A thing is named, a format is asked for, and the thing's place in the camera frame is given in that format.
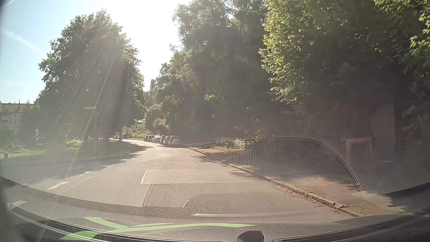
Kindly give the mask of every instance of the grass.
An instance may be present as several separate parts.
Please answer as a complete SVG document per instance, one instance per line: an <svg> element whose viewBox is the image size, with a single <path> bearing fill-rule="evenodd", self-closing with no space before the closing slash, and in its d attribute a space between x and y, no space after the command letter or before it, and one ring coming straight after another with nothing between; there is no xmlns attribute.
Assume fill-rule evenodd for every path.
<svg viewBox="0 0 430 242"><path fill-rule="evenodd" d="M225 147L225 146L209 146L209 147L202 147L202 149L215 149L219 151L242 151L241 149L235 149L232 147Z"/></svg>

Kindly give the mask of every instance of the sidewalk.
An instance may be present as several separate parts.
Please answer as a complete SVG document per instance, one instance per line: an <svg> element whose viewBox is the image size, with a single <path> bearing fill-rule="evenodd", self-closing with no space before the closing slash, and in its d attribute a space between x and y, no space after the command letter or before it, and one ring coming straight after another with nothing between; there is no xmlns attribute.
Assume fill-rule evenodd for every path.
<svg viewBox="0 0 430 242"><path fill-rule="evenodd" d="M270 154L270 150L197 149L206 154L205 161L223 161L273 178L344 204L361 215L419 214L430 207L430 191L412 195L397 192L429 182L430 170L425 167L371 173L364 166L349 164L359 186L338 158L321 151Z"/></svg>

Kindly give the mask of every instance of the white car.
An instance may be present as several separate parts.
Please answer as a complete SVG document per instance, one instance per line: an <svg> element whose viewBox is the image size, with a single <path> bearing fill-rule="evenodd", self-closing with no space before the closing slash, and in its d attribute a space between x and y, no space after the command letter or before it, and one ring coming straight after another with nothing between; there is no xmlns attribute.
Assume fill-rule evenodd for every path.
<svg viewBox="0 0 430 242"><path fill-rule="evenodd" d="M183 142L183 137L181 137L181 136L172 136L172 137L170 137L170 142L169 142L169 145L180 145L180 144L183 144L184 142Z"/></svg>
<svg viewBox="0 0 430 242"><path fill-rule="evenodd" d="M164 140L163 140L163 143L165 144L165 145L169 145L170 144L170 138L171 138L172 136L167 136L166 138L164 138Z"/></svg>

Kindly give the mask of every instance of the house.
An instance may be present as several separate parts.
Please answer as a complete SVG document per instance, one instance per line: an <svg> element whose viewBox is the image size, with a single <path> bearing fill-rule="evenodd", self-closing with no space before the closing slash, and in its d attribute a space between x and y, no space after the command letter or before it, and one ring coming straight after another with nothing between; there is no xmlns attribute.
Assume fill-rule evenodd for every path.
<svg viewBox="0 0 430 242"><path fill-rule="evenodd" d="M0 122L11 126L18 126L21 122L21 116L26 108L33 108L34 104L27 103L1 103L0 104Z"/></svg>

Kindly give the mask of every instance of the windshield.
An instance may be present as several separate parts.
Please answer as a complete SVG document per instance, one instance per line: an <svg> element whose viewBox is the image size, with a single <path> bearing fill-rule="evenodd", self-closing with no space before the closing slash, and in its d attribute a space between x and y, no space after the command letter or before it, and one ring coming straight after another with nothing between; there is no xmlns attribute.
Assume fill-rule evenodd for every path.
<svg viewBox="0 0 430 242"><path fill-rule="evenodd" d="M6 0L5 200L89 230L192 240L424 215L429 9Z"/></svg>

